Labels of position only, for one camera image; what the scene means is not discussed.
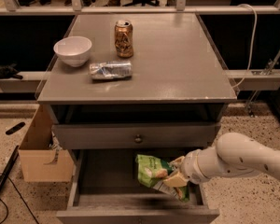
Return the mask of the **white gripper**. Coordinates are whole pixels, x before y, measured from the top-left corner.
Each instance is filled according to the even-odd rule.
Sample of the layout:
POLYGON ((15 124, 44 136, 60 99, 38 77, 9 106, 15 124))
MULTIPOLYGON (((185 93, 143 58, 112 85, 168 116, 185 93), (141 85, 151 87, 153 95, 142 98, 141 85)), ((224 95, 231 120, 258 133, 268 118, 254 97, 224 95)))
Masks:
POLYGON ((180 166, 180 171, 174 171, 163 179, 163 183, 171 188, 185 187, 188 182, 200 184, 205 180, 198 165, 198 155, 201 150, 197 149, 189 152, 185 157, 180 156, 170 162, 174 168, 180 166))

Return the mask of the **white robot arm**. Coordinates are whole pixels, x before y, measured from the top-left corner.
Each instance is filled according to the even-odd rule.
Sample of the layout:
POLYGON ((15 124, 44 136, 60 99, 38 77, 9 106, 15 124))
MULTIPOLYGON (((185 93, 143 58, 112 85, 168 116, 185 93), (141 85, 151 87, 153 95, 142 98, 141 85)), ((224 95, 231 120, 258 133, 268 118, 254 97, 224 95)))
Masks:
POLYGON ((245 177, 264 173, 280 181, 280 150, 240 133, 222 134, 206 149, 196 149, 172 162, 176 169, 163 180, 168 187, 200 184, 213 177, 245 177))

